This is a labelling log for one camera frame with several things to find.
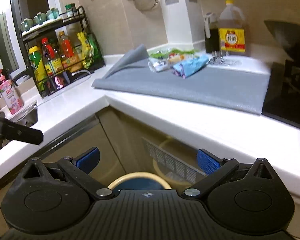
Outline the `blue paper wrapper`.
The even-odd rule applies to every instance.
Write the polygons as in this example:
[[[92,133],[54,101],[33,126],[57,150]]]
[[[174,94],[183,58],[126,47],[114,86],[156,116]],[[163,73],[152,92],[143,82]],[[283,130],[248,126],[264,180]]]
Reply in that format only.
[[[204,68],[208,62],[209,57],[202,55],[200,57],[180,61],[173,65],[172,70],[176,76],[186,79]]]

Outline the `green handled plastic bag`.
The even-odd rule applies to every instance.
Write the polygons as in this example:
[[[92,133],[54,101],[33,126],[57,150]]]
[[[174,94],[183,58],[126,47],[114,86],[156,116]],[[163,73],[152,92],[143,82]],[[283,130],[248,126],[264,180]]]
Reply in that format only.
[[[195,50],[180,50],[169,48],[151,53],[148,58],[148,67],[152,72],[163,72],[172,68],[178,62],[198,58]]]

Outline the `blue trash bin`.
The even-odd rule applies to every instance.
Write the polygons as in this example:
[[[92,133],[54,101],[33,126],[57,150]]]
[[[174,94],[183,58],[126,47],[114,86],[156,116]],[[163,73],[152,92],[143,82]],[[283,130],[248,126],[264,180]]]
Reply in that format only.
[[[108,186],[120,190],[171,190],[170,184],[160,176],[149,172],[133,172],[117,178]]]

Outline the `pink soap bottle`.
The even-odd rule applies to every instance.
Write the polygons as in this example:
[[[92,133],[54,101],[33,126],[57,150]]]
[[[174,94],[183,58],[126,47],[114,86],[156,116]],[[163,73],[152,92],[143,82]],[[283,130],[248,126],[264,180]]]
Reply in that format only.
[[[0,94],[6,102],[6,106],[12,115],[20,111],[24,102],[19,96],[13,81],[5,73],[4,69],[0,69]]]

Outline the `smartphone showing video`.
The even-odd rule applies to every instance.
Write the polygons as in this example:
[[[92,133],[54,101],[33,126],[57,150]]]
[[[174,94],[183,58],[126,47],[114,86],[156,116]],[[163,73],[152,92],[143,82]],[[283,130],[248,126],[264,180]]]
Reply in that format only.
[[[62,73],[49,77],[46,81],[46,88],[49,94],[70,85],[73,82],[71,73],[66,70]]]

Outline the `green label bottle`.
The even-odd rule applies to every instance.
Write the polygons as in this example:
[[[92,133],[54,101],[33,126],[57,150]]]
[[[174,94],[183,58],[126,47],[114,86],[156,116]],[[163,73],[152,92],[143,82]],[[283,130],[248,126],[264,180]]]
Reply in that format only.
[[[34,71],[35,80],[40,92],[47,92],[47,73],[43,65],[42,55],[38,46],[29,49],[29,59]]]

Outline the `grey counter mat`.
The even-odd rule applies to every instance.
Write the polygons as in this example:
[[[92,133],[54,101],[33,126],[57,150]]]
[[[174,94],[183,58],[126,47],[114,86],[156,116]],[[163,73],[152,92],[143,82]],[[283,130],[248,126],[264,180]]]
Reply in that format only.
[[[92,87],[159,96],[260,115],[270,75],[205,66],[183,79],[172,70],[152,72],[149,54],[142,44],[127,52]]]

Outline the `black spice rack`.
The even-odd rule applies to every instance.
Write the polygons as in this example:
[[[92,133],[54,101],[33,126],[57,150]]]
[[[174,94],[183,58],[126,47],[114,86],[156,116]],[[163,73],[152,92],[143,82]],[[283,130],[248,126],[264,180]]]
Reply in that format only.
[[[105,66],[85,9],[69,4],[64,13],[51,8],[26,18],[20,38],[28,56],[26,69],[14,78],[31,76],[42,98]]]

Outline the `black gas stove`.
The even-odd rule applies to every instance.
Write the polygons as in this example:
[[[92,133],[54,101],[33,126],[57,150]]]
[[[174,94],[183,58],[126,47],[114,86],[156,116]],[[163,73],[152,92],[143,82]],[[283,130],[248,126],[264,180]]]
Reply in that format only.
[[[300,129],[300,62],[272,63],[262,114]]]

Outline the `orange cap oil bottle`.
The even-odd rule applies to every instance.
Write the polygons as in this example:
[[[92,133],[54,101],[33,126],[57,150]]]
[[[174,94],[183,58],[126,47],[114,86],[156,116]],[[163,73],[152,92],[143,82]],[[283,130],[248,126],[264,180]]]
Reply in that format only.
[[[61,54],[61,62],[64,69],[71,73],[77,72],[83,68],[79,55],[74,51],[70,38],[64,31],[58,33],[58,46]]]

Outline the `white patterned cloth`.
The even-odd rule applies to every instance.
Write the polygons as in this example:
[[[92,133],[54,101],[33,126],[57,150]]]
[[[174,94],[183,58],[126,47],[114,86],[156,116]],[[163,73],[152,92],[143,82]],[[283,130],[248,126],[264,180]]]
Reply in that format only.
[[[210,54],[209,57],[210,61],[207,63],[207,67],[260,75],[270,75],[271,73],[268,65],[252,57],[236,55],[216,57]]]

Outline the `yellow green snack bag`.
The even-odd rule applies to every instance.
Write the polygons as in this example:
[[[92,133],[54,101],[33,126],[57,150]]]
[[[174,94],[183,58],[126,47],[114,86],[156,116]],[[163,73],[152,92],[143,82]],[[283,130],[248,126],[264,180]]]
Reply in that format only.
[[[93,33],[86,33],[84,31],[77,33],[77,38],[81,43],[81,60],[85,69],[95,69],[94,64],[99,67],[103,66],[104,60]]]

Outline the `green lid spice jar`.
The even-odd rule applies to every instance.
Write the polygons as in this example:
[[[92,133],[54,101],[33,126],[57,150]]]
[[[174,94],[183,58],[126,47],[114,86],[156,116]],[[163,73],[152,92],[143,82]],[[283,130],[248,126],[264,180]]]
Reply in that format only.
[[[75,3],[65,5],[66,16],[67,18],[75,17],[78,15]]]

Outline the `large cooking wine jug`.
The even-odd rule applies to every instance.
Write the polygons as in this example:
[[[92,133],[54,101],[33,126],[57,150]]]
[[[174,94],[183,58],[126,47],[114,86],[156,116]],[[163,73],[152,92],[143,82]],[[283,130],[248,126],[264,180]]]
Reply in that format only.
[[[226,0],[225,5],[218,21],[220,49],[232,54],[245,54],[245,16],[233,0]]]

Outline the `black wok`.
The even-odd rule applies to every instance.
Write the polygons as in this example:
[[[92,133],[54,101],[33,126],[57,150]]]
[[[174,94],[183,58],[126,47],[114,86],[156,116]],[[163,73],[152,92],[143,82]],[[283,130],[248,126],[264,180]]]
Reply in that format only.
[[[286,54],[300,67],[300,24],[264,20],[266,28]]]

